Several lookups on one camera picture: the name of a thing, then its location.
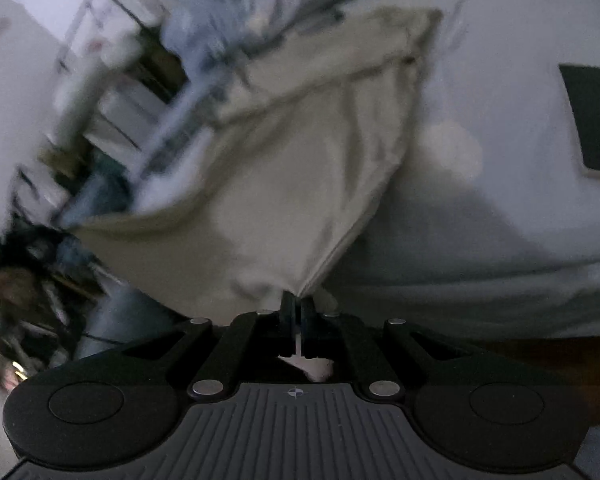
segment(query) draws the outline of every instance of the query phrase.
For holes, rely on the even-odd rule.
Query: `circular pad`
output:
[[[544,410],[542,397],[522,384],[485,384],[474,390],[469,402],[476,415],[506,426],[536,420]]]
[[[103,383],[77,383],[60,388],[49,399],[49,409],[70,424],[94,424],[119,412],[125,402],[122,392]]]

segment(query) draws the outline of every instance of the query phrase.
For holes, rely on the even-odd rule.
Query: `ribbed gray plate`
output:
[[[582,480],[570,467],[525,475],[474,471],[423,443],[397,406],[348,384],[243,384],[193,405],[160,446],[97,472],[24,463],[10,480]]]

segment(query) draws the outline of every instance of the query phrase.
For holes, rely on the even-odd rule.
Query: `beige cloth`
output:
[[[99,218],[78,236],[186,316],[223,324],[272,291],[311,293],[403,161],[437,16],[384,8],[287,39],[235,77],[184,199]]]

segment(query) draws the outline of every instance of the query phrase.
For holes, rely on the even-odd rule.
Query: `white sheet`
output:
[[[600,66],[600,0],[438,7],[415,159],[332,276],[370,322],[480,337],[600,334],[600,180],[578,166],[558,64]]]

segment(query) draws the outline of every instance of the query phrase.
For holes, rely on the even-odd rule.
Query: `phone screen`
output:
[[[560,65],[560,72],[575,118],[584,165],[600,171],[600,68]]]

